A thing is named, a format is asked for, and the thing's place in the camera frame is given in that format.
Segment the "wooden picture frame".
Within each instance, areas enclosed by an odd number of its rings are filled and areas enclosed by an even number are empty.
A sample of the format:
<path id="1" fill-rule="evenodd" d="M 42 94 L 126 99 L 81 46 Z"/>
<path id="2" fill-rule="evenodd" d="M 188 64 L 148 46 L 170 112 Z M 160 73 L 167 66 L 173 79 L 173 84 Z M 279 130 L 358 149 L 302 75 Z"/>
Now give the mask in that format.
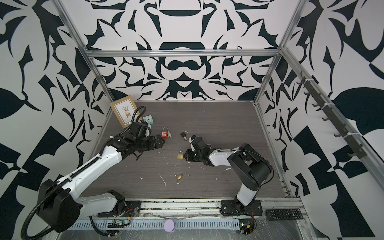
<path id="1" fill-rule="evenodd" d="M 134 115 L 137 106 L 132 96 L 127 96 L 117 101 L 114 101 L 110 103 L 110 107 L 112 108 L 119 123 L 124 129 L 127 128 L 133 120 L 136 121 L 140 114 L 139 112 L 137 112 Z"/>

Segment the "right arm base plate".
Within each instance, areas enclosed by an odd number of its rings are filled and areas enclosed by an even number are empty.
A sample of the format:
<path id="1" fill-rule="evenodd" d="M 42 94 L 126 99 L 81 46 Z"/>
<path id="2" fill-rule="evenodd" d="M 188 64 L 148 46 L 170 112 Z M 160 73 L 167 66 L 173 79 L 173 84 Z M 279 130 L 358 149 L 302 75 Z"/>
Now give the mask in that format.
<path id="1" fill-rule="evenodd" d="M 252 200 L 247 206 L 244 206 L 237 199 L 222 200 L 220 213 L 225 217 L 240 216 L 240 215 L 262 216 L 263 208 L 262 208 L 261 202 L 256 199 Z"/>

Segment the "circuit board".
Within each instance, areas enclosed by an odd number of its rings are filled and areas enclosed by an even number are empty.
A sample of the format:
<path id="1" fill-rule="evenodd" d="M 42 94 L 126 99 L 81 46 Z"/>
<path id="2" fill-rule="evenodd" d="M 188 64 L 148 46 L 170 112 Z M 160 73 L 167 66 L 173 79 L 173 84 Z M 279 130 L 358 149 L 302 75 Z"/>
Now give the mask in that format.
<path id="1" fill-rule="evenodd" d="M 240 222 L 240 234 L 245 236 L 250 235 L 257 228 L 257 222 L 254 218 L 248 222 Z"/>
<path id="2" fill-rule="evenodd" d="M 108 228 L 125 228 L 131 224 L 131 219 L 127 218 L 126 220 L 113 220 L 108 223 Z"/>

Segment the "purple round lid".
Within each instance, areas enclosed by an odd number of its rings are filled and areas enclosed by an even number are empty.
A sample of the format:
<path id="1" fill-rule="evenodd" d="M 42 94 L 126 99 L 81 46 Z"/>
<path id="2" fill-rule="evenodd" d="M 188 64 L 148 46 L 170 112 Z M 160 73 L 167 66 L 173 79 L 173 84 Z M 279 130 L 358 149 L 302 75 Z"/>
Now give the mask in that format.
<path id="1" fill-rule="evenodd" d="M 176 230 L 176 223 L 174 220 L 166 220 L 164 222 L 164 230 L 167 233 L 173 233 Z"/>

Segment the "black coat hook rack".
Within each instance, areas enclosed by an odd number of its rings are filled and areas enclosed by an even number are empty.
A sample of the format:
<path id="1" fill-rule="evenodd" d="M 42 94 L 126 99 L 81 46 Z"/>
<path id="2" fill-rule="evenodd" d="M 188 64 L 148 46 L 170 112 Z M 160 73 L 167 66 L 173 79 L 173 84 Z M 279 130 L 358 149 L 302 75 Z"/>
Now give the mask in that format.
<path id="1" fill-rule="evenodd" d="M 356 156 L 359 159 L 369 157 L 371 155 L 370 146 L 363 139 L 362 135 L 352 127 L 336 104 L 331 101 L 317 82 L 314 79 L 302 77 L 298 84 L 306 88 L 307 91 L 305 92 L 305 95 L 311 96 L 315 100 L 313 107 L 324 112 L 326 116 L 323 118 L 323 121 L 330 121 L 333 124 L 337 130 L 334 137 L 343 138 L 351 148 L 352 153 L 349 154 L 349 156 Z"/>

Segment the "small black padlock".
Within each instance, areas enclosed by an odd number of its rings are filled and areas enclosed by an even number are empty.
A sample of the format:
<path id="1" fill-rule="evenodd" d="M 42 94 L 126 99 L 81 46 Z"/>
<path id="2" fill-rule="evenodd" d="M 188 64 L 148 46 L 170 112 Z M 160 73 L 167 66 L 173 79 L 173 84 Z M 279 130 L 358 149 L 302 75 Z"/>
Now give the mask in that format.
<path id="1" fill-rule="evenodd" d="M 188 135 L 188 131 L 183 131 L 180 133 L 181 137 L 183 138 L 184 141 L 187 141 L 188 138 L 187 138 L 187 135 Z"/>

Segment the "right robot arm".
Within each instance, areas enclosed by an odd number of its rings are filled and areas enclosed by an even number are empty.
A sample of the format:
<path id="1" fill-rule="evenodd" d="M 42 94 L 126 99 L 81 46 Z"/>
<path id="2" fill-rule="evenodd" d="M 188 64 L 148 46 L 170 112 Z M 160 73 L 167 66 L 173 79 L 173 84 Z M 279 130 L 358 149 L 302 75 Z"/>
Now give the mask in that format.
<path id="1" fill-rule="evenodd" d="M 186 161 L 210 167 L 226 166 L 235 171 L 242 183 L 235 202 L 241 207 L 250 206 L 261 186 L 268 182 L 267 178 L 274 177 L 270 162 L 249 144 L 234 149 L 213 149 L 202 137 L 195 135 L 189 138 L 189 143 L 191 147 L 183 155 Z"/>

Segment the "left circuit board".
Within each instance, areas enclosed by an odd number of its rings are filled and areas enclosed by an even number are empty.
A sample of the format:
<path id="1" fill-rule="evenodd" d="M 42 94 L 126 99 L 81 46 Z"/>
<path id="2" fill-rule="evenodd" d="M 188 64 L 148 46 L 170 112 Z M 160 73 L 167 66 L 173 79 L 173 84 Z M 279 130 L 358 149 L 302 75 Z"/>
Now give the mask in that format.
<path id="1" fill-rule="evenodd" d="M 113 220 L 108 223 L 108 228 L 125 228 L 131 224 L 131 219 L 127 218 L 126 220 Z"/>

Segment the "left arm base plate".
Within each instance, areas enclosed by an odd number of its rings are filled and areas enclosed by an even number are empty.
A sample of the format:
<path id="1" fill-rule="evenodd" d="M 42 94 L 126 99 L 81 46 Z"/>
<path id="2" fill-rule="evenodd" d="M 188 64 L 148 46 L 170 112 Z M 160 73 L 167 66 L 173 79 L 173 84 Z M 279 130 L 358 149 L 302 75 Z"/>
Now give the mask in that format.
<path id="1" fill-rule="evenodd" d="M 141 201 L 118 201 L 111 212 L 99 213 L 99 218 L 135 217 L 141 211 Z"/>

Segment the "right circuit board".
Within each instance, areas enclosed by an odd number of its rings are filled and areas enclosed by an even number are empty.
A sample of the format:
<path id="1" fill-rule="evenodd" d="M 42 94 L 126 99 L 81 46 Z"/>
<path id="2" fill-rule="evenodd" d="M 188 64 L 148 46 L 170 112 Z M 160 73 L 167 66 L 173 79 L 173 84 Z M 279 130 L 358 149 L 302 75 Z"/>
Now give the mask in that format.
<path id="1" fill-rule="evenodd" d="M 250 235 L 257 228 L 257 222 L 254 218 L 248 222 L 240 222 L 240 234 L 245 236 Z"/>

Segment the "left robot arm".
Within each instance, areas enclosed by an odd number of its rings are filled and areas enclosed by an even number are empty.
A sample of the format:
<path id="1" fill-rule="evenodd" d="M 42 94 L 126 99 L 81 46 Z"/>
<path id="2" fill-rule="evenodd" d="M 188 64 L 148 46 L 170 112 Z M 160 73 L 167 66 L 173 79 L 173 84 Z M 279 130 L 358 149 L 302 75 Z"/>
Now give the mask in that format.
<path id="1" fill-rule="evenodd" d="M 116 191 L 85 198 L 81 194 L 126 157 L 133 155 L 139 159 L 144 152 L 163 147 L 165 140 L 160 135 L 153 136 L 150 125 L 140 119 L 146 110 L 144 106 L 138 107 L 129 126 L 105 141 L 100 152 L 88 162 L 56 181 L 41 184 L 37 204 L 21 228 L 23 240 L 38 240 L 52 231 L 64 232 L 77 220 L 92 219 L 99 213 L 124 213 L 125 198 Z"/>

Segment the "black remote control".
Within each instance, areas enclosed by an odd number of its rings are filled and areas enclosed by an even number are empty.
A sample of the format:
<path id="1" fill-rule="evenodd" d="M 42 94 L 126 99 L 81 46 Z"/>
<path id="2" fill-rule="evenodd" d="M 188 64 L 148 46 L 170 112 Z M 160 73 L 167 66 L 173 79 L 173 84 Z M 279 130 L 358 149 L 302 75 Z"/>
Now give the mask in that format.
<path id="1" fill-rule="evenodd" d="M 270 221 L 302 220 L 304 218 L 300 209 L 266 210 L 265 214 Z"/>

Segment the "red padlock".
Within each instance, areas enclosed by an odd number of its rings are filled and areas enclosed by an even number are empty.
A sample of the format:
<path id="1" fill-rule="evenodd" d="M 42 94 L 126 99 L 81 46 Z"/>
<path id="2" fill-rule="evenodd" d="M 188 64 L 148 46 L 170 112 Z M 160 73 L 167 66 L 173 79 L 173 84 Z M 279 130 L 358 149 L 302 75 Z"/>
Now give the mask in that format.
<path id="1" fill-rule="evenodd" d="M 164 127 L 161 132 L 161 138 L 167 139 L 169 137 L 169 131 L 167 127 Z"/>

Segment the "green square alarm clock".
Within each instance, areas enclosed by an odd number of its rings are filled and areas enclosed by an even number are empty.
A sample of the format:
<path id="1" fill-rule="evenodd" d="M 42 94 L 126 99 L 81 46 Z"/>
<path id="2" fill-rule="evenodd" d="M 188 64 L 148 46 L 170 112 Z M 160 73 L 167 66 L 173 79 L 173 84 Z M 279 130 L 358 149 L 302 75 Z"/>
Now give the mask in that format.
<path id="1" fill-rule="evenodd" d="M 149 125 L 154 124 L 154 119 L 153 119 L 152 115 L 148 115 L 148 116 L 143 117 L 143 120 L 144 120 L 144 122 L 148 123 Z"/>

